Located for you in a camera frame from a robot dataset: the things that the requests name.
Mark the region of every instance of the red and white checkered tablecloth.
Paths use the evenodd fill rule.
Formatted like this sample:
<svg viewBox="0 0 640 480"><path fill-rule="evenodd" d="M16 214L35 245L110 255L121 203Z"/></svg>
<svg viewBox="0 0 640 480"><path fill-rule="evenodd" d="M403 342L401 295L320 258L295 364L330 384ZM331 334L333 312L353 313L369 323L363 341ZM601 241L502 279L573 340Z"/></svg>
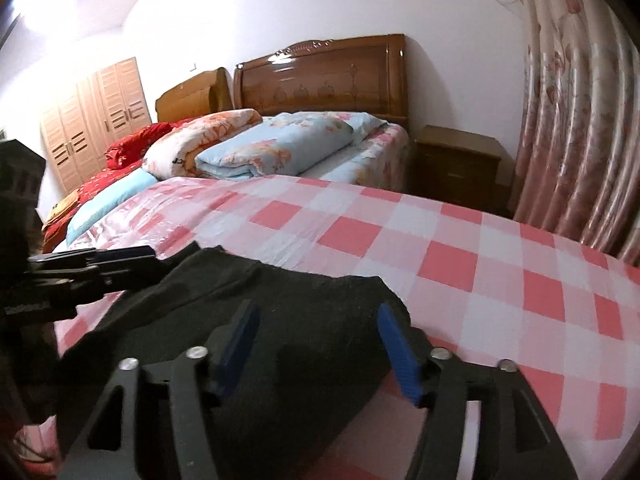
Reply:
<svg viewBox="0 0 640 480"><path fill-rule="evenodd" d="M167 256L193 239L287 269L381 276L433 343L520 364L581 479L601 478L640 421L640 271L576 242L413 196L273 176L161 182L72 248L148 244ZM115 296L56 324L61 352ZM389 376L306 480L404 478L423 416Z"/></svg>

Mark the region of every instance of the wardrobe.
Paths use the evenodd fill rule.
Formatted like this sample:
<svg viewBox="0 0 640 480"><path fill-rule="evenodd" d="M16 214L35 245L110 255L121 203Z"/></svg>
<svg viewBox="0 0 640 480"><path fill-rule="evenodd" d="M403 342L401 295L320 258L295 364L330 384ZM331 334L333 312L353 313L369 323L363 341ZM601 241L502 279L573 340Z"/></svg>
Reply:
<svg viewBox="0 0 640 480"><path fill-rule="evenodd" d="M65 193L105 168L110 144L147 124L151 118L134 57L57 92L40 115L49 162Z"/></svg>

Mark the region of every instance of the black cloth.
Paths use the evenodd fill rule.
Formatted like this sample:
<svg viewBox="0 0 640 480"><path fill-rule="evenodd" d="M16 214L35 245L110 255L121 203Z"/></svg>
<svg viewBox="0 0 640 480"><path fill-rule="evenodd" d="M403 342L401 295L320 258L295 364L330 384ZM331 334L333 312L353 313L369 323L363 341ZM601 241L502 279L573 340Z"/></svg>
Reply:
<svg viewBox="0 0 640 480"><path fill-rule="evenodd" d="M260 328L238 388L211 410L215 439L235 478L298 476L390 370L378 307L388 301L406 309L378 277L293 272L222 248L199 250L158 285L123 295L65 353L63 455L121 359L162 362L204 345L246 299L260 308Z"/></svg>

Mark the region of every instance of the curtain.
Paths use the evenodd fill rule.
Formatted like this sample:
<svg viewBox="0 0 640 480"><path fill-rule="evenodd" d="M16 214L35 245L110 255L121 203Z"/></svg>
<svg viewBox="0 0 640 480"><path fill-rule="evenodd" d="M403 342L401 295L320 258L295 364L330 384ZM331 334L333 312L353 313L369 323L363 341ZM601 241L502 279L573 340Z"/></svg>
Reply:
<svg viewBox="0 0 640 480"><path fill-rule="evenodd" d="M604 0L520 0L514 220L640 263L640 56Z"/></svg>

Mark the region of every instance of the wooden headboard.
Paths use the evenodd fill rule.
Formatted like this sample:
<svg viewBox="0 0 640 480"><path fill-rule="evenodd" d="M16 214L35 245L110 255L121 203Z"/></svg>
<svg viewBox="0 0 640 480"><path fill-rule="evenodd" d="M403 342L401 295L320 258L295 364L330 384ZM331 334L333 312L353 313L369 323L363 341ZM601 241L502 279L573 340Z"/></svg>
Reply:
<svg viewBox="0 0 640 480"><path fill-rule="evenodd" d="M239 63L236 108L358 111L407 127L404 34L297 43Z"/></svg>
<svg viewBox="0 0 640 480"><path fill-rule="evenodd" d="M231 109L224 68L201 72L167 90L156 101L158 122L167 123Z"/></svg>

